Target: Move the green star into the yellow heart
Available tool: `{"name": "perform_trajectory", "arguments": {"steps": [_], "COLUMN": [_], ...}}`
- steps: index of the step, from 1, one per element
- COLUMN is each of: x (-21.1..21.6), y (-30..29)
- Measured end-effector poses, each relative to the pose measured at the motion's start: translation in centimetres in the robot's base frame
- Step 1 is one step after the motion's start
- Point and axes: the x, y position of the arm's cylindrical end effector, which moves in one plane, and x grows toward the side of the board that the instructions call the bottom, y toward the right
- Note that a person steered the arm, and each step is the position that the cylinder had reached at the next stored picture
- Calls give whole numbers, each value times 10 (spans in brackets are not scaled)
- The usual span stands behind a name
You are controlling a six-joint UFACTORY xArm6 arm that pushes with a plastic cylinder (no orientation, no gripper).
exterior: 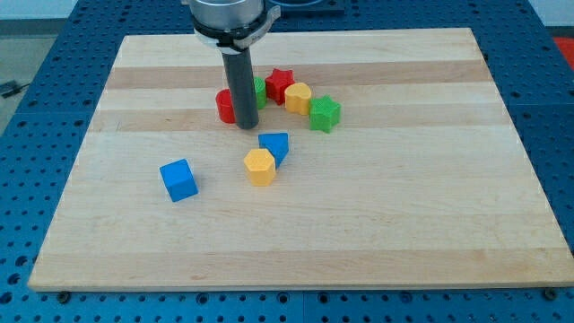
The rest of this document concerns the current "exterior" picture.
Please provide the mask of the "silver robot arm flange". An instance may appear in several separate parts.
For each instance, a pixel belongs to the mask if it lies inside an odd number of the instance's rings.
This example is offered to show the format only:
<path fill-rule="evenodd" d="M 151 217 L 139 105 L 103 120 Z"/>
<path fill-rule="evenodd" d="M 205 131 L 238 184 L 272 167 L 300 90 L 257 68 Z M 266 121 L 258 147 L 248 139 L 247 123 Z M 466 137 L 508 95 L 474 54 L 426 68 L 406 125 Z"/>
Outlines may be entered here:
<path fill-rule="evenodd" d="M 194 32 L 207 47 L 225 55 L 249 49 L 282 15 L 279 5 L 263 0 L 187 0 Z"/>

